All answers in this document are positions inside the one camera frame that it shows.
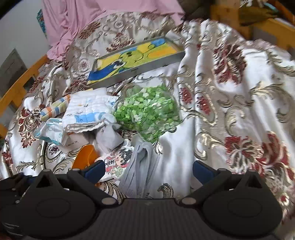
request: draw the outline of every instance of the bed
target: bed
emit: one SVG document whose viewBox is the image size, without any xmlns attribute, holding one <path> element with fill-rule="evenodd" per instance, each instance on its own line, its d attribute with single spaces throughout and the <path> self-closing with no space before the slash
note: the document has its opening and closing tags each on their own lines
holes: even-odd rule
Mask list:
<svg viewBox="0 0 295 240">
<path fill-rule="evenodd" d="M 165 82 L 183 122 L 155 145 L 160 161 L 146 197 L 180 199 L 198 188 L 200 183 L 192 177 L 196 159 L 234 173 L 255 169 L 281 204 L 283 222 L 277 235 L 294 238 L 295 62 L 286 51 L 262 40 L 247 41 L 214 20 L 176 26 L 169 16 L 119 12 L 86 26 L 62 61 L 48 60 L 40 68 L 8 127 L 0 178 L 18 172 L 35 176 L 45 168 L 55 174 L 67 172 L 80 149 L 64 154 L 55 144 L 35 139 L 32 131 L 40 125 L 40 110 L 86 89 L 96 57 L 160 35 L 182 46 L 185 57 L 131 80 Z M 131 80 L 107 90 L 119 95 Z M 131 139 L 132 132 L 122 134 Z M 91 134 L 87 137 L 95 144 Z M 118 183 L 111 179 L 97 187 L 122 201 L 127 196 Z"/>
</svg>

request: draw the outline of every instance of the gray cloth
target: gray cloth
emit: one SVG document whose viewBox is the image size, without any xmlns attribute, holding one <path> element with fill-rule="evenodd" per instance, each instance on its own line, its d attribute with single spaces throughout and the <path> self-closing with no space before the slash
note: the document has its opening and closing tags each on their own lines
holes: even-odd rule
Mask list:
<svg viewBox="0 0 295 240">
<path fill-rule="evenodd" d="M 96 141 L 105 153 L 110 153 L 124 141 L 120 134 L 115 132 L 120 127 L 119 124 L 110 123 L 97 130 L 95 134 Z"/>
<path fill-rule="evenodd" d="M 158 160 L 150 142 L 138 142 L 118 186 L 120 191 L 131 198 L 144 198 Z"/>
</svg>

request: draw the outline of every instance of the striped cloth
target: striped cloth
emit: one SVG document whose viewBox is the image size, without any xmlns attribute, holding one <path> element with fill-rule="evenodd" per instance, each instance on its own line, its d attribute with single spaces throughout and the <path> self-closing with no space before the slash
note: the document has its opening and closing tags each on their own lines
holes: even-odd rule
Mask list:
<svg viewBox="0 0 295 240">
<path fill-rule="evenodd" d="M 66 111 L 71 96 L 66 95 L 63 98 L 55 101 L 50 107 L 42 109 L 40 113 L 41 121 L 46 122 L 49 118 L 54 118 L 58 114 Z"/>
</svg>

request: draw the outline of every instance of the green pieces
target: green pieces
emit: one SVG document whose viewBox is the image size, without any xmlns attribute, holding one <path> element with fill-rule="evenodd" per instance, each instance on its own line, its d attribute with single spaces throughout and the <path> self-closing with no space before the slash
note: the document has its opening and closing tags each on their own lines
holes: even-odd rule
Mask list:
<svg viewBox="0 0 295 240">
<path fill-rule="evenodd" d="M 134 86 L 126 95 L 114 116 L 124 129 L 136 130 L 146 141 L 154 143 L 181 122 L 177 104 L 164 85 Z"/>
</svg>

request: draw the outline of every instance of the metal screw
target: metal screw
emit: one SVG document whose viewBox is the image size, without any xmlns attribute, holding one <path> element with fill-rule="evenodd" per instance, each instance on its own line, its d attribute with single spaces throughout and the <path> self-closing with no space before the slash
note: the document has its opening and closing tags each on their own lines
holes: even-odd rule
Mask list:
<svg viewBox="0 0 295 240">
<path fill-rule="evenodd" d="M 181 201 L 185 205 L 193 205 L 197 202 L 196 199 L 194 199 L 192 197 L 185 197 Z"/>
<path fill-rule="evenodd" d="M 116 199 L 112 198 L 112 197 L 105 197 L 102 201 L 102 204 L 104 205 L 113 205 L 116 203 Z"/>
</svg>

